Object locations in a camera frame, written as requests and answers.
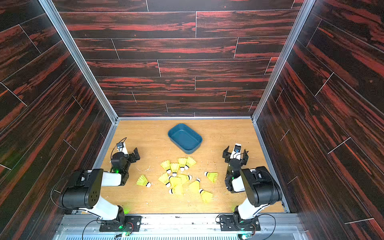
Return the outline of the teal plastic storage box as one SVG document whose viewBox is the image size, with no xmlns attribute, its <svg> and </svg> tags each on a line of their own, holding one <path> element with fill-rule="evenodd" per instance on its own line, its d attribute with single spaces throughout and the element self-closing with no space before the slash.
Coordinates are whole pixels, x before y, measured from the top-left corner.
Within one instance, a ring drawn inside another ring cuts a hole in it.
<svg viewBox="0 0 384 240">
<path fill-rule="evenodd" d="M 168 137 L 187 155 L 195 152 L 203 142 L 203 138 L 185 124 L 177 124 L 171 128 Z"/>
</svg>

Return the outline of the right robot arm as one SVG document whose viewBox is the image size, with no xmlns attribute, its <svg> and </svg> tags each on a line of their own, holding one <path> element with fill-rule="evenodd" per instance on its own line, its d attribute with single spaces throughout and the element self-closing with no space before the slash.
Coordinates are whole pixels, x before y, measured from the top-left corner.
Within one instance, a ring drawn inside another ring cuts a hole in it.
<svg viewBox="0 0 384 240">
<path fill-rule="evenodd" d="M 235 207 L 233 213 L 235 225 L 245 227 L 256 224 L 257 214 L 264 208 L 274 205 L 283 198 L 281 187 L 266 167 L 243 169 L 249 159 L 248 152 L 241 152 L 241 145 L 235 144 L 232 152 L 223 151 L 223 158 L 228 164 L 225 185 L 231 193 L 245 192 L 247 198 Z"/>
</svg>

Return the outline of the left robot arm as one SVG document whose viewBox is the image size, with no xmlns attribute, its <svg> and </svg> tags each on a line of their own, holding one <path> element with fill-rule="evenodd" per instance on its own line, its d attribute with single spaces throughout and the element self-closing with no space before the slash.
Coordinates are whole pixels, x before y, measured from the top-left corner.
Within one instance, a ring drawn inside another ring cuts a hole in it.
<svg viewBox="0 0 384 240">
<path fill-rule="evenodd" d="M 131 154 L 117 152 L 111 159 L 111 170 L 79 170 L 74 172 L 59 196 L 59 206 L 69 210 L 83 210 L 99 217 L 102 225 L 122 230 L 129 223 L 124 209 L 101 197 L 101 187 L 124 186 L 129 178 L 129 167 L 140 160 L 137 148 Z"/>
</svg>

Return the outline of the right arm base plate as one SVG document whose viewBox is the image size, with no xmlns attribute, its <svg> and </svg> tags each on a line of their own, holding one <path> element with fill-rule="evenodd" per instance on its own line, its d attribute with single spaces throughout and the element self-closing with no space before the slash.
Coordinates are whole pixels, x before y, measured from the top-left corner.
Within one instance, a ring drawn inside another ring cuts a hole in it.
<svg viewBox="0 0 384 240">
<path fill-rule="evenodd" d="M 215 221 L 220 225 L 222 232 L 257 232 L 261 230 L 258 218 L 243 220 L 237 214 L 219 214 Z"/>
</svg>

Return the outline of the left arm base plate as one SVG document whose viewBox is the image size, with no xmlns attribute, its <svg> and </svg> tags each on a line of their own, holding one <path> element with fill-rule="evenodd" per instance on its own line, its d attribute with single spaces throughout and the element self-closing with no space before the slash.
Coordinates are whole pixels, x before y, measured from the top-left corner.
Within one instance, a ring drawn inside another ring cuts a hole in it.
<svg viewBox="0 0 384 240">
<path fill-rule="evenodd" d="M 142 223 L 142 216 L 125 215 L 122 221 L 118 220 L 102 220 L 100 232 L 139 232 Z"/>
</svg>

